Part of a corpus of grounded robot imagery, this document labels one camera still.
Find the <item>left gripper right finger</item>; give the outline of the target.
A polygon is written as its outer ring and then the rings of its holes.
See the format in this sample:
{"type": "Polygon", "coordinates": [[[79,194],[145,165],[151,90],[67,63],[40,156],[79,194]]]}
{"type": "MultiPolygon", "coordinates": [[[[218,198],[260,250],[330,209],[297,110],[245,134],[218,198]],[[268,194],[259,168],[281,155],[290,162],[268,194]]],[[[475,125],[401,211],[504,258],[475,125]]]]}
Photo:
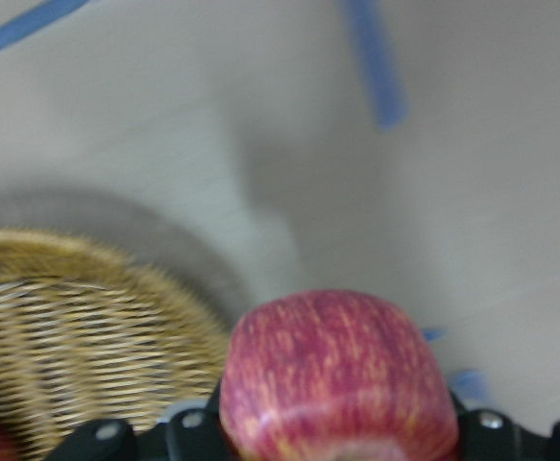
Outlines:
{"type": "Polygon", "coordinates": [[[560,420],[550,434],[540,435],[491,408],[470,408],[452,397],[459,439],[459,460],[560,460],[560,420]]]}

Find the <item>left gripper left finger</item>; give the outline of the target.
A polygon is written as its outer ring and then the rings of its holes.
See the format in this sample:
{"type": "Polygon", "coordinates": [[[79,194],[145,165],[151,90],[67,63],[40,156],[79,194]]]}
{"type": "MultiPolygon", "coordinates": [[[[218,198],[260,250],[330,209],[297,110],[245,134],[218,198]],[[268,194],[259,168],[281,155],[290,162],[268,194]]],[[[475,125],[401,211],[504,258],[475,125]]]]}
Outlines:
{"type": "Polygon", "coordinates": [[[219,398],[170,404],[149,430],[135,432],[122,419],[86,422],[65,437],[50,460],[225,460],[219,398]]]}

